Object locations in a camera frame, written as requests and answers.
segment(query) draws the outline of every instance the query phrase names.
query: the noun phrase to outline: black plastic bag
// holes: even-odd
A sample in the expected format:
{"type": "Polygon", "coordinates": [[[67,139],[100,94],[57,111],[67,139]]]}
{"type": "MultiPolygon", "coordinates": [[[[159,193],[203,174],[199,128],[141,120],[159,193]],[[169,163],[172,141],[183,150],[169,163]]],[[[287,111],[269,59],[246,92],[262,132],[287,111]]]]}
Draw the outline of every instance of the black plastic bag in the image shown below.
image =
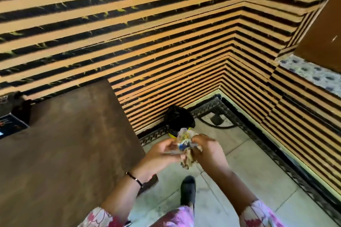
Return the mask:
{"type": "Polygon", "coordinates": [[[169,134],[177,137],[181,128],[193,128],[195,127],[194,117],[185,108],[181,108],[177,105],[171,105],[164,117],[164,122],[169,134]]]}

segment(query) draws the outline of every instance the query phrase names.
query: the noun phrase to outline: person's left hand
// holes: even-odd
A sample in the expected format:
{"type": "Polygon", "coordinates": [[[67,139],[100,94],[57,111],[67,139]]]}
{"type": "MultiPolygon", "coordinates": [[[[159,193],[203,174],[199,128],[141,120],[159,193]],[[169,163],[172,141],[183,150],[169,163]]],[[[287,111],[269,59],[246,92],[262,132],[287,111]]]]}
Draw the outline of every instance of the person's left hand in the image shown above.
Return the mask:
{"type": "Polygon", "coordinates": [[[140,182],[145,183],[168,165],[184,160],[184,154],[165,153],[173,143],[176,143],[176,139],[169,138],[153,145],[131,174],[140,182]]]}

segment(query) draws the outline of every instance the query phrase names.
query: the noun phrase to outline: hand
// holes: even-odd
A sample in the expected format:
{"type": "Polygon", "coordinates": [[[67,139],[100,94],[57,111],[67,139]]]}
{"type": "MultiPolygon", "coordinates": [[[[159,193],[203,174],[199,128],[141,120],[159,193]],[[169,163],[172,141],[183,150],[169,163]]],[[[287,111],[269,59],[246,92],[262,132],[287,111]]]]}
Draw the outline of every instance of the hand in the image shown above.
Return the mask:
{"type": "Polygon", "coordinates": [[[131,174],[142,183],[148,182],[154,174],[166,168],[174,162],[180,162],[185,159],[184,154],[167,154],[170,146],[176,143],[176,139],[169,138],[156,143],[147,152],[146,156],[131,171],[131,174]]]}
{"type": "Polygon", "coordinates": [[[192,149],[193,158],[200,163],[204,171],[211,178],[214,178],[222,171],[225,173],[231,171],[223,148],[218,141],[215,141],[207,135],[199,134],[192,138],[192,142],[202,147],[202,152],[196,147],[192,149]]]}

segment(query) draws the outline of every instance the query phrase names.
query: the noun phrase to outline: striped wall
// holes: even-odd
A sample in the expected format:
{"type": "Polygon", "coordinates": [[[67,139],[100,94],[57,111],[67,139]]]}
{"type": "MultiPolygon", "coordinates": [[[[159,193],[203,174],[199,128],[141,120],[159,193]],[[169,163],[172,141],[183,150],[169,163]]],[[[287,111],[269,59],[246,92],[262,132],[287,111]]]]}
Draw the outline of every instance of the striped wall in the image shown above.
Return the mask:
{"type": "Polygon", "coordinates": [[[276,59],[326,0],[0,0],[0,95],[106,78],[138,131],[221,89],[341,194],[341,101],[276,59]]]}

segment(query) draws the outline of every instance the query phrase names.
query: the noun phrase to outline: pink floral clothing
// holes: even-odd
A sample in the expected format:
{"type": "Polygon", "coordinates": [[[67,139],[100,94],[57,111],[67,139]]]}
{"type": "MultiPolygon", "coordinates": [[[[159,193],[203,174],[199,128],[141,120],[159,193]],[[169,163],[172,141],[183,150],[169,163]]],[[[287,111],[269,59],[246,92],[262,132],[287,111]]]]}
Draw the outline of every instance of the pink floral clothing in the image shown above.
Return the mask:
{"type": "MultiPolygon", "coordinates": [[[[274,212],[260,200],[255,201],[244,210],[239,217],[239,223],[240,227],[284,227],[274,212]]],[[[123,224],[117,217],[113,217],[103,208],[97,207],[78,227],[123,227],[123,224]]],[[[193,211],[187,206],[181,206],[166,213],[151,227],[194,227],[193,211]]]]}

